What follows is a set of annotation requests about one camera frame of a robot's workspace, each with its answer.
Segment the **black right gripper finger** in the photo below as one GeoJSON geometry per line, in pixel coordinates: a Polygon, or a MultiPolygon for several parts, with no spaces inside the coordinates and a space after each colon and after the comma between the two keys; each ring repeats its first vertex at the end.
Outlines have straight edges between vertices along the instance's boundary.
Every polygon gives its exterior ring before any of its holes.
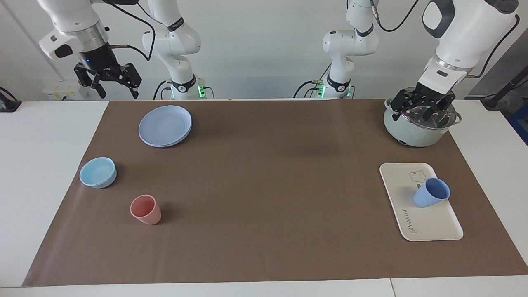
{"type": "Polygon", "coordinates": [[[74,73],[77,75],[78,83],[83,87],[90,87],[93,90],[96,90],[97,94],[101,99],[106,98],[107,92],[104,90],[104,87],[101,85],[100,75],[98,72],[95,72],[93,78],[88,74],[89,71],[84,67],[83,64],[76,64],[74,67],[74,73]]]}
{"type": "Polygon", "coordinates": [[[141,82],[142,78],[134,64],[127,63],[119,67],[118,83],[127,87],[134,99],[139,96],[138,88],[141,82]]]}

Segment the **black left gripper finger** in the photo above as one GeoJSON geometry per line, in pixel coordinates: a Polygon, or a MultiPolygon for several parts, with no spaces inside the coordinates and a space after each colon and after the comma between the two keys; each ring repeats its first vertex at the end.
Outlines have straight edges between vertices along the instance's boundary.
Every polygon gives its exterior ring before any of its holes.
{"type": "Polygon", "coordinates": [[[448,109],[451,107],[452,101],[456,98],[454,94],[446,94],[443,98],[439,99],[434,104],[433,116],[437,120],[441,120],[448,115],[448,109]]]}
{"type": "Polygon", "coordinates": [[[397,121],[404,112],[416,107],[414,95],[414,90],[400,90],[392,99],[391,109],[394,112],[392,115],[394,121],[397,121]]]}

